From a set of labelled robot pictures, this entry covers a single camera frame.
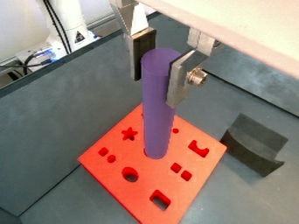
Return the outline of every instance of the black u-shaped block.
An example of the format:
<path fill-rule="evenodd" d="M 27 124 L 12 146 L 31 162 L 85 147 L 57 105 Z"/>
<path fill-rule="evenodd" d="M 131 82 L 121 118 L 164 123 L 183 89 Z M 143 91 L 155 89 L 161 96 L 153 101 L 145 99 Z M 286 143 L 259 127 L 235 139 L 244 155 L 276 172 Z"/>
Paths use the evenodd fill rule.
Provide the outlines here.
<path fill-rule="evenodd" d="M 276 153 L 286 145 L 287 138 L 239 114 L 220 142 L 228 147 L 228 154 L 263 177 L 284 162 L 276 161 Z"/>

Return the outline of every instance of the star-shaped hole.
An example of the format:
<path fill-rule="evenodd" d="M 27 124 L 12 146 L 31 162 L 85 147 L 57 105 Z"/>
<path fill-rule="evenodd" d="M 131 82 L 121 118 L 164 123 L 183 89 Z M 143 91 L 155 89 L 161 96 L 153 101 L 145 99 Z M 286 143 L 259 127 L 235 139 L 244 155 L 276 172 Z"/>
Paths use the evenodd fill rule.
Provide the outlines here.
<path fill-rule="evenodd" d="M 135 135 L 137 134 L 137 131 L 129 127 L 127 130 L 121 131 L 121 134 L 124 135 L 123 140 L 129 139 L 131 141 L 135 141 Z"/>

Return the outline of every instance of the gray table surface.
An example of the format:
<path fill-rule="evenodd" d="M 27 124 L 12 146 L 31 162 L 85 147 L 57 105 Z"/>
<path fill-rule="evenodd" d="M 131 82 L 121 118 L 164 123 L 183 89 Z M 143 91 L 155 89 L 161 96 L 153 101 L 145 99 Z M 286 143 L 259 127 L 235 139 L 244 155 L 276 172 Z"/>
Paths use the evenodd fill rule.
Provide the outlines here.
<path fill-rule="evenodd" d="M 251 94 L 209 77 L 177 108 L 177 115 L 216 139 L 239 113 L 288 138 L 278 154 L 284 166 L 266 178 L 224 155 L 197 195 L 184 224 L 295 224 L 299 220 L 299 121 Z M 24 224 L 136 223 L 81 166 L 23 214 Z"/>
<path fill-rule="evenodd" d="M 157 46 L 183 53 L 188 28 L 163 16 L 151 24 Z M 23 224 L 136 223 L 76 160 L 141 101 L 128 68 L 117 36 L 1 98 L 0 206 Z M 239 113 L 288 138 L 266 178 L 224 155 L 181 223 L 298 223 L 298 117 L 212 76 L 176 111 L 216 139 Z"/>

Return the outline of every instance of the white wall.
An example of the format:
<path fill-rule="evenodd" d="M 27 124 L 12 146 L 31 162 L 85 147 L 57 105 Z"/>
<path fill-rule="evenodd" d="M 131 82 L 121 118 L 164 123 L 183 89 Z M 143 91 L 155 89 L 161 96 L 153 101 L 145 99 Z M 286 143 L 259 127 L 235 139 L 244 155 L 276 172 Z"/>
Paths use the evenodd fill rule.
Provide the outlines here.
<path fill-rule="evenodd" d="M 108 0 L 79 0 L 87 23 L 112 12 Z M 35 0 L 1 0 L 0 61 L 48 37 L 45 18 Z"/>

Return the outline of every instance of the red shape sorter board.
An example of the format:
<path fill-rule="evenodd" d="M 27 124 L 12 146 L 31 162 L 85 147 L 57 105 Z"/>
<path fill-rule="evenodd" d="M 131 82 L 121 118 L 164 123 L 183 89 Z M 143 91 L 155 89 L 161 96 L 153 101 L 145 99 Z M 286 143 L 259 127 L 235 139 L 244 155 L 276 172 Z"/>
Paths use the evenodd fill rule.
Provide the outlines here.
<path fill-rule="evenodd" d="M 224 151 L 217 140 L 175 116 L 167 155 L 147 157 L 139 105 L 79 161 L 140 223 L 173 224 L 180 222 Z"/>

